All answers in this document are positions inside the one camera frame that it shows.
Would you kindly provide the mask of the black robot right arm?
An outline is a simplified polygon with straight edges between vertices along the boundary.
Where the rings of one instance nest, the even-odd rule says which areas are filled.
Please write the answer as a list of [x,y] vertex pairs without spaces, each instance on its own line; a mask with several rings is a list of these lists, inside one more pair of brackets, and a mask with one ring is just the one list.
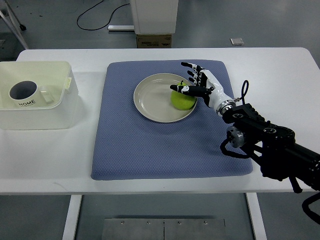
[[295,132],[265,120],[245,103],[249,82],[241,88],[242,104],[226,110],[222,119],[230,126],[221,152],[233,158],[251,158],[259,166],[263,177],[282,181],[289,179],[292,189],[299,194],[303,190],[298,180],[313,190],[320,190],[320,155],[296,143]]

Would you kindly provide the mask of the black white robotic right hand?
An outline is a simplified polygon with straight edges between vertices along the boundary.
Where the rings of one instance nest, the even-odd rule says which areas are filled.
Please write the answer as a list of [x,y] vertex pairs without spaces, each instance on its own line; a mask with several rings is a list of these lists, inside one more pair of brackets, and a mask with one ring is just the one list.
[[205,105],[221,116],[236,106],[235,101],[225,94],[220,82],[208,69],[189,62],[182,62],[181,65],[192,69],[187,71],[192,85],[171,85],[171,90],[186,96],[203,98]]

